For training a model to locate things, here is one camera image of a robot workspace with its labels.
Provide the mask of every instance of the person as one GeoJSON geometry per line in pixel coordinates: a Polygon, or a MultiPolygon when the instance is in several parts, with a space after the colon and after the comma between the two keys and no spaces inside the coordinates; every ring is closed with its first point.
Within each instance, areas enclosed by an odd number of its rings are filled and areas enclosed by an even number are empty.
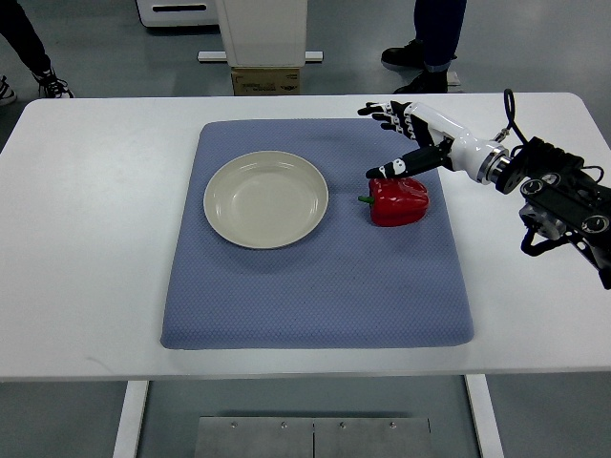
{"type": "Polygon", "coordinates": [[[442,94],[448,91],[448,68],[458,47],[467,0],[416,0],[415,38],[403,48],[382,52],[387,67],[415,67],[422,73],[395,94],[442,94]]]}
{"type": "MultiPolygon", "coordinates": [[[[38,82],[39,92],[47,98],[74,98],[68,84],[59,79],[51,65],[51,59],[45,52],[40,38],[36,34],[30,19],[16,0],[0,0],[0,33],[17,52],[21,61],[30,69],[38,82]]],[[[7,83],[7,78],[0,77],[0,105],[7,105],[16,100],[15,92],[7,83]]]]}

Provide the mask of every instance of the blue mat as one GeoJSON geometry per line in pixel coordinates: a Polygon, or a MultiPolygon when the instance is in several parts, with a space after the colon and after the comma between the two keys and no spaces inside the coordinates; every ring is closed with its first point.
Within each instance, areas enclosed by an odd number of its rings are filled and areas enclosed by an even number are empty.
{"type": "Polygon", "coordinates": [[[369,219],[365,171],[417,147],[372,119],[246,120],[201,131],[172,267],[161,343],[167,348],[447,346],[474,334],[436,171],[427,215],[401,227],[369,219]],[[208,180],[230,159],[280,150],[323,174],[319,226],[276,250],[220,237],[202,208],[208,180]]]}

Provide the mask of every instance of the cardboard box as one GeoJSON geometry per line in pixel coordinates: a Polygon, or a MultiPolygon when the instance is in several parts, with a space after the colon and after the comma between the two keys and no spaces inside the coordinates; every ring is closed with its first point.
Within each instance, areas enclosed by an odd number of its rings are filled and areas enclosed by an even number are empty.
{"type": "Polygon", "coordinates": [[[234,68],[231,70],[234,95],[299,95],[299,69],[234,68]]]}

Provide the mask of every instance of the white table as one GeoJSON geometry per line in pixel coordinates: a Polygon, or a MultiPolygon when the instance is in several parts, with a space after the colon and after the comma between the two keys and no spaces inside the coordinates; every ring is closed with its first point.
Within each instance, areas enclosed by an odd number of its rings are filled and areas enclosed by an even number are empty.
{"type": "MultiPolygon", "coordinates": [[[[0,155],[0,381],[610,369],[611,291],[593,267],[571,246],[524,255],[518,190],[503,196],[446,170],[439,173],[474,318],[471,342],[374,350],[161,346],[201,128],[227,119],[357,117],[365,102],[391,98],[424,101],[480,137],[506,125],[501,94],[30,104],[0,155]]],[[[611,174],[609,148],[576,96],[517,94],[516,106],[526,136],[611,174]]],[[[516,137],[505,144],[516,145],[516,137]]]]}

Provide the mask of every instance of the jeans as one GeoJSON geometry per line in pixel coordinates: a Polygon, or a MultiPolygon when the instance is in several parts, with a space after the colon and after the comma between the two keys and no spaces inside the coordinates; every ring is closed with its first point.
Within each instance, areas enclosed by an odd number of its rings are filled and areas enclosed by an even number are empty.
{"type": "Polygon", "coordinates": [[[0,33],[32,73],[41,74],[51,68],[45,47],[16,0],[0,0],[0,33]]]}
{"type": "Polygon", "coordinates": [[[413,24],[416,40],[424,43],[424,62],[429,72],[450,67],[466,8],[467,0],[416,0],[413,24]]]}

